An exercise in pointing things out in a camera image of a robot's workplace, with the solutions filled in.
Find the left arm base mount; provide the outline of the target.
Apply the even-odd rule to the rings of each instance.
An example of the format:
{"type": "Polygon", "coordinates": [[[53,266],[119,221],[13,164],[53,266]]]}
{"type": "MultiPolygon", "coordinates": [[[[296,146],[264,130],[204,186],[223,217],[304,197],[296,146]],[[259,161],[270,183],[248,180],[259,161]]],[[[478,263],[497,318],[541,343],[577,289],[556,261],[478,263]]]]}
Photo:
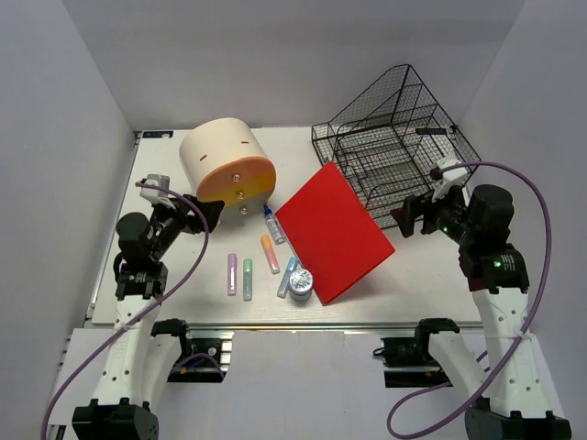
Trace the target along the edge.
{"type": "Polygon", "coordinates": [[[228,330],[192,328],[187,334],[191,348],[181,355],[168,376],[170,383],[221,383],[228,371],[234,333],[228,330]]]}

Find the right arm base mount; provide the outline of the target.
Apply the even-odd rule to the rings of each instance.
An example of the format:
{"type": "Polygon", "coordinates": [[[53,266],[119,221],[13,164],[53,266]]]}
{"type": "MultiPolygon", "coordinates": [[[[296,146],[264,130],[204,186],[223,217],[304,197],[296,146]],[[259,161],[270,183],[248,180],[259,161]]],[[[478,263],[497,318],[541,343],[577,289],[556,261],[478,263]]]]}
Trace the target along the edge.
{"type": "Polygon", "coordinates": [[[382,338],[372,356],[383,363],[387,389],[429,388],[449,383],[444,370],[432,358],[420,355],[413,337],[382,338]]]}

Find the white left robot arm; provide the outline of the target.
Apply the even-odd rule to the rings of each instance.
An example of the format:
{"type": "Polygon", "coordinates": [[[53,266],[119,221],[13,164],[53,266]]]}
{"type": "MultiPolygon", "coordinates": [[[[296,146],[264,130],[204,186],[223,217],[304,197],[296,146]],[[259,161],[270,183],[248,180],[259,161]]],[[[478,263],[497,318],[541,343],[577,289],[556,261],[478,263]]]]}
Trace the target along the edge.
{"type": "Polygon", "coordinates": [[[194,343],[185,321],[158,318],[166,291],[165,252],[182,233],[212,231],[221,201],[150,197],[151,215],[134,212],[116,223],[116,322],[121,336],[107,349],[103,371],[90,401],[77,407],[72,428],[80,439],[156,439],[156,401],[173,365],[188,363],[194,343]]]}

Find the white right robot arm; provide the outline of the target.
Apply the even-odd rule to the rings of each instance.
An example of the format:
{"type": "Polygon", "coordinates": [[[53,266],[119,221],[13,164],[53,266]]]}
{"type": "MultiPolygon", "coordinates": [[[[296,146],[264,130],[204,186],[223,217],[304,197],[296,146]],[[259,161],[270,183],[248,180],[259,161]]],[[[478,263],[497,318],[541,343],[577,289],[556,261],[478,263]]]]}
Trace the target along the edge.
{"type": "Polygon", "coordinates": [[[484,184],[466,200],[458,186],[440,199],[411,195],[392,210],[404,237],[444,233],[459,246],[459,264],[482,319],[488,370],[483,369],[448,319],[419,323],[415,357],[439,364],[452,386],[470,400],[464,412],[470,439],[569,439],[570,422],[557,416],[539,376],[532,336],[522,330],[529,317],[526,263],[508,242],[514,216],[512,195],[484,184]]]}

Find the red folder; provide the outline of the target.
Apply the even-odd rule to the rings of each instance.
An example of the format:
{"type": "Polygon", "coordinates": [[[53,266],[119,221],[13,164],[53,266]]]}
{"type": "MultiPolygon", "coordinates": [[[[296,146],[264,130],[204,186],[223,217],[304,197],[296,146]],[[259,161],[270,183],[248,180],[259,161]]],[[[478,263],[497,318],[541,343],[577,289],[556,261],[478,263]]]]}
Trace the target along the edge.
{"type": "Polygon", "coordinates": [[[337,165],[329,162],[276,213],[295,255],[328,305],[377,268],[395,248],[337,165]]]}

